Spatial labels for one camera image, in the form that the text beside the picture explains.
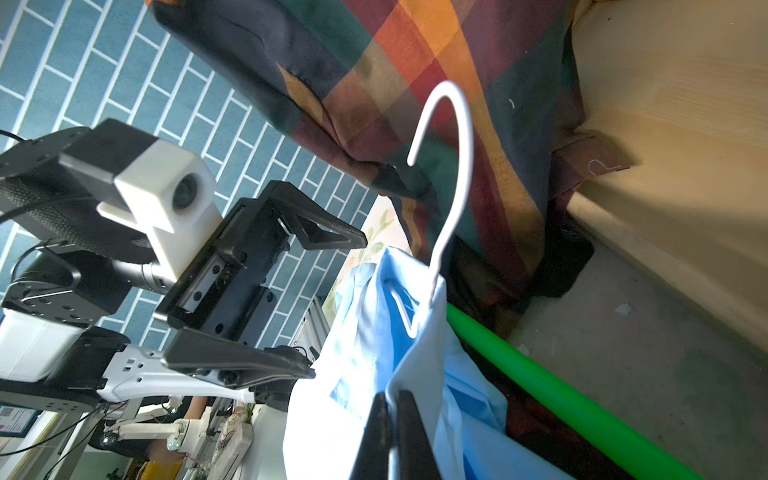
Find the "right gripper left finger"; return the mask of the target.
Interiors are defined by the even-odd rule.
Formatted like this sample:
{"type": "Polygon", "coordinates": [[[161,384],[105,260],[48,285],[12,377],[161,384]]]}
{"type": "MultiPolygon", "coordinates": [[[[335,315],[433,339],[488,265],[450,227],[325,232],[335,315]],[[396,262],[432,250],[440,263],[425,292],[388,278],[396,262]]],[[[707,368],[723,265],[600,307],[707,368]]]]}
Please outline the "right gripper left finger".
{"type": "Polygon", "coordinates": [[[371,405],[350,480],[387,480],[389,452],[393,444],[393,421],[384,392],[371,405]]]}

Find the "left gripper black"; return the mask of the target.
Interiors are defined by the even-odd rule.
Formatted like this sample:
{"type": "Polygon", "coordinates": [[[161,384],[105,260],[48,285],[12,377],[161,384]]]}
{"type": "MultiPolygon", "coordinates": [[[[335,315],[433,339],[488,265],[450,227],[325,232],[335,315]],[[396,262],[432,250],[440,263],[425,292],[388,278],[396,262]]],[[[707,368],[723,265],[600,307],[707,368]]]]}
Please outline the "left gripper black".
{"type": "Polygon", "coordinates": [[[179,331],[163,354],[165,367],[230,389],[315,377],[295,348],[253,348],[276,308],[266,278],[291,236],[307,251],[368,245],[360,229],[295,185],[270,181],[259,198],[237,202],[155,309],[155,320],[179,331]]]}

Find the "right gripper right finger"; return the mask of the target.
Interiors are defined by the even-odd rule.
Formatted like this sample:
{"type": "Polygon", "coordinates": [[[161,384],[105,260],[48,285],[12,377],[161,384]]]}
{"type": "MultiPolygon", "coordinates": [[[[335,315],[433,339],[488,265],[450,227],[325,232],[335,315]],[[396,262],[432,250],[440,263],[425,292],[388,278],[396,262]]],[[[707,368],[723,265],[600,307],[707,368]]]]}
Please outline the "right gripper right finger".
{"type": "Polygon", "coordinates": [[[402,480],[442,478],[414,395],[401,390],[397,396],[397,473],[402,480]]]}

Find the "light blue shirt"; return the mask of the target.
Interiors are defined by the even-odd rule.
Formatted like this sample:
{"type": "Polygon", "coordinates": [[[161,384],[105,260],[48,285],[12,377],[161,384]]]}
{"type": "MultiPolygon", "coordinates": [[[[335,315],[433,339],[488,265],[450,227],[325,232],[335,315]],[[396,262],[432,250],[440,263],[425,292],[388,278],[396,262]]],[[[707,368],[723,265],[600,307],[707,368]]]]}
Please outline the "light blue shirt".
{"type": "Polygon", "coordinates": [[[560,479],[506,435],[508,403],[447,321],[443,282],[396,248],[351,270],[315,375],[291,393],[283,456],[290,479],[346,479],[374,397],[414,395],[428,454],[445,479],[560,479]]]}

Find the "white wire hanger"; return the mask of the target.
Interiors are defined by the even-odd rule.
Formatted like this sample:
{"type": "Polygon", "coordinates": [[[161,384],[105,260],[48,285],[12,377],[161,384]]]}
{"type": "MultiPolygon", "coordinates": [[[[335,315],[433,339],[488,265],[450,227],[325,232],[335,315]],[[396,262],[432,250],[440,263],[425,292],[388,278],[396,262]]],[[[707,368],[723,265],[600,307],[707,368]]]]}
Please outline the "white wire hanger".
{"type": "Polygon", "coordinates": [[[457,349],[457,338],[447,321],[446,282],[441,276],[443,255],[460,223],[466,206],[473,173],[474,145],[472,120],[467,100],[451,81],[439,83],[430,93],[419,118],[407,163],[424,159],[422,152],[431,119],[446,100],[455,113],[457,147],[455,152],[435,156],[433,162],[442,174],[438,182],[440,198],[449,200],[441,210],[441,226],[429,260],[422,263],[400,250],[391,250],[383,266],[393,274],[382,287],[397,312],[394,327],[394,366],[385,395],[393,421],[393,444],[389,452],[389,476],[397,473],[397,396],[410,391],[418,406],[441,479],[464,475],[461,414],[446,385],[445,368],[457,349]]]}

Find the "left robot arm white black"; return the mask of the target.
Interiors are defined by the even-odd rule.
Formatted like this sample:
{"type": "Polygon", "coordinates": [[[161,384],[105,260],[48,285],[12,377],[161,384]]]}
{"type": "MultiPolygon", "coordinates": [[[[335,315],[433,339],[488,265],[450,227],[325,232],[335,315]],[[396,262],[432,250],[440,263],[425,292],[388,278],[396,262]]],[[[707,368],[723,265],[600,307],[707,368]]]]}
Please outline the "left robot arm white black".
{"type": "Polygon", "coordinates": [[[272,181],[217,209],[201,157],[109,119],[21,140],[1,156],[1,219],[38,240],[1,301],[1,399],[87,412],[145,397],[283,401],[314,371],[258,345],[266,280],[292,242],[364,247],[365,235],[272,181]]]}

